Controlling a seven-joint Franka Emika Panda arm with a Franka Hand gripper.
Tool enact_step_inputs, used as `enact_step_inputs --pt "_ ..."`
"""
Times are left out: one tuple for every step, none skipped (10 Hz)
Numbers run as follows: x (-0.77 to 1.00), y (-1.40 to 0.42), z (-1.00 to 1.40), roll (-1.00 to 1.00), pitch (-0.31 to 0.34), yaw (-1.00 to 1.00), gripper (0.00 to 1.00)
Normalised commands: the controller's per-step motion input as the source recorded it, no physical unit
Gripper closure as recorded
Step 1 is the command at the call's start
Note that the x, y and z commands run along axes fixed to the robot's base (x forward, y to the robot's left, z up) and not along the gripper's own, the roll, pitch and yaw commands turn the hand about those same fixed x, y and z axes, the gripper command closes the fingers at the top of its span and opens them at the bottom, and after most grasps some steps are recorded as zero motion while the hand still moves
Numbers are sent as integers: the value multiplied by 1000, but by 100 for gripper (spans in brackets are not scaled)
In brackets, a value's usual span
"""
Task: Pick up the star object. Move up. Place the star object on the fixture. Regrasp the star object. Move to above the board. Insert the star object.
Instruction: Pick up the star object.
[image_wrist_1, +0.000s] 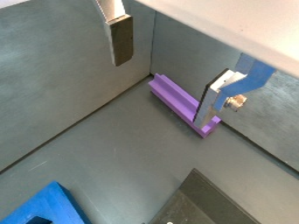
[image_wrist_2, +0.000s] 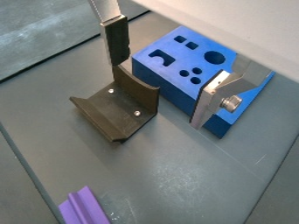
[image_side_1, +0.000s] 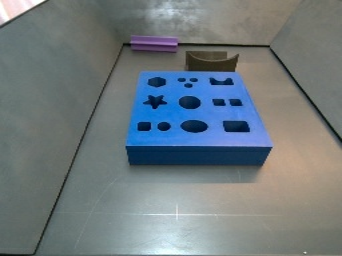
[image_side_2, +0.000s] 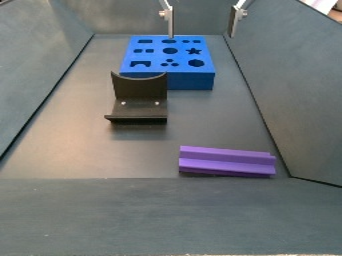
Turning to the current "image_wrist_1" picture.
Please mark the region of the gripper silver right finger blue mount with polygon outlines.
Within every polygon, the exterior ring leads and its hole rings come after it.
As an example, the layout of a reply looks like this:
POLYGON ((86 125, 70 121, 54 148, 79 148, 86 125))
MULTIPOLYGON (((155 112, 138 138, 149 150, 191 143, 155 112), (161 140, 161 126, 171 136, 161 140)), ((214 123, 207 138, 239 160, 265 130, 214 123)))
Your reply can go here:
POLYGON ((205 88, 193 118, 195 126, 203 128, 223 108, 238 110, 247 100, 243 94, 262 88, 275 72, 274 67, 242 53, 235 68, 226 69, 205 88))

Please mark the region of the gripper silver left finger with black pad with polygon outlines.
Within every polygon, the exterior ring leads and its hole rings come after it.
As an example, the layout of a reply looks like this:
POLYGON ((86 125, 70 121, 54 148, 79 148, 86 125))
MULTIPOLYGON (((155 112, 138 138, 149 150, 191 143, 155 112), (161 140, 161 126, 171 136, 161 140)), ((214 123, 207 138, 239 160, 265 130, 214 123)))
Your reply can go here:
POLYGON ((123 65, 134 56, 134 18, 127 14, 123 0, 94 0, 103 17, 113 63, 123 65))

